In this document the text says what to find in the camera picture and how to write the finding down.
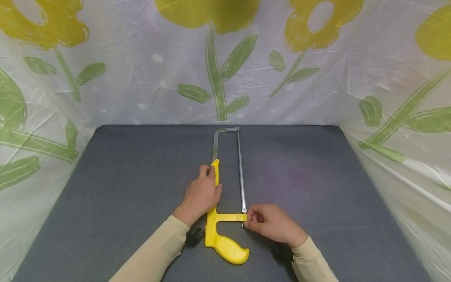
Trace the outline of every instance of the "green leaf print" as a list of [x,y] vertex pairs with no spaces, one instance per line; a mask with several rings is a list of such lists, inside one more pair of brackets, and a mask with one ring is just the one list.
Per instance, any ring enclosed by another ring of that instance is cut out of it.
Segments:
[[451,192],[451,186],[445,184],[436,184],[438,187],[442,188],[445,191]]
[[234,76],[251,55],[257,35],[253,34],[241,41],[225,60],[221,69],[221,78],[226,81]]
[[69,151],[75,151],[75,147],[77,146],[77,136],[78,129],[75,127],[75,124],[68,119],[66,124],[66,140],[67,149]]
[[400,152],[397,152],[395,150],[391,150],[391,149],[384,148],[381,146],[374,146],[374,145],[371,145],[371,149],[373,149],[374,151],[378,152],[379,154],[391,159],[392,161],[395,161],[398,163],[402,163],[403,161],[406,160],[406,157],[404,157],[403,154],[401,154]]
[[249,97],[248,96],[238,97],[234,101],[232,101],[232,103],[230,103],[227,106],[227,113],[231,114],[233,112],[236,112],[237,110],[243,108],[247,104],[249,104]]
[[0,68],[0,126],[23,129],[27,119],[27,104],[14,80]]
[[40,168],[38,157],[26,157],[0,166],[0,190],[29,178]]
[[292,74],[288,79],[287,83],[300,81],[302,79],[306,79],[311,77],[312,75],[317,74],[319,71],[319,68],[307,68],[307,69],[301,69]]
[[408,129],[424,133],[451,132],[451,107],[421,111],[404,123]]
[[28,67],[37,74],[56,74],[56,67],[47,63],[43,59],[35,57],[25,57],[23,59]]
[[279,73],[285,70],[286,68],[285,61],[283,60],[282,55],[276,50],[271,51],[271,54],[269,54],[268,59],[269,62],[271,63],[272,68],[276,72]]
[[75,81],[78,85],[85,85],[105,71],[106,65],[102,62],[90,64],[80,72]]
[[431,94],[440,82],[449,74],[450,70],[438,73],[425,84],[420,86],[391,116],[390,119],[378,130],[371,138],[359,141],[357,144],[362,150],[372,148],[372,145],[378,146],[384,143],[392,136],[410,117],[413,112],[418,109],[421,103]]
[[177,92],[183,97],[201,104],[205,104],[212,97],[207,90],[190,84],[179,84]]
[[379,126],[382,119],[382,104],[373,96],[366,96],[359,102],[360,111],[367,126]]

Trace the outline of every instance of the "right hand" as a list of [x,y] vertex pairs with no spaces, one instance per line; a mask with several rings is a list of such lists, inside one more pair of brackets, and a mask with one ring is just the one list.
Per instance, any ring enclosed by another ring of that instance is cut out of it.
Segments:
[[304,229],[274,204],[251,206],[244,226],[273,241],[287,243],[293,249],[308,239]]

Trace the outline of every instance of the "long sleeve shirt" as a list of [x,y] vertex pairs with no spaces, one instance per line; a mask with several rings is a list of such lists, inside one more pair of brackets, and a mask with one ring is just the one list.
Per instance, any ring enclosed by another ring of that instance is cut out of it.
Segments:
[[[189,226],[174,216],[169,216],[119,269],[110,282],[161,281],[166,268],[180,255],[188,231]],[[292,249],[292,251],[294,253],[292,265],[299,281],[338,281],[310,237],[305,243]]]

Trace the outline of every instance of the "left hand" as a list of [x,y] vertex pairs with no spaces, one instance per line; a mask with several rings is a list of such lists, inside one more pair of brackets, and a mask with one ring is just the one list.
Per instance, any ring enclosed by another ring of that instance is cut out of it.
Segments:
[[222,185],[215,186],[215,177],[214,166],[210,168],[201,165],[199,177],[188,186],[183,202],[172,215],[191,227],[202,215],[214,208],[222,193]]

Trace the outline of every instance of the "yellow hacksaw handle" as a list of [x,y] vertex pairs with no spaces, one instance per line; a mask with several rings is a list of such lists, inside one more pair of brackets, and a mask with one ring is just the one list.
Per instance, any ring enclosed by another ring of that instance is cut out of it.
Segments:
[[[215,167],[216,186],[219,184],[219,160],[216,159],[212,166]],[[231,264],[243,264],[248,260],[249,249],[241,248],[235,241],[219,235],[216,231],[216,223],[220,221],[247,221],[247,214],[218,214],[216,206],[207,213],[207,225],[205,226],[205,246],[214,248],[215,251]]]

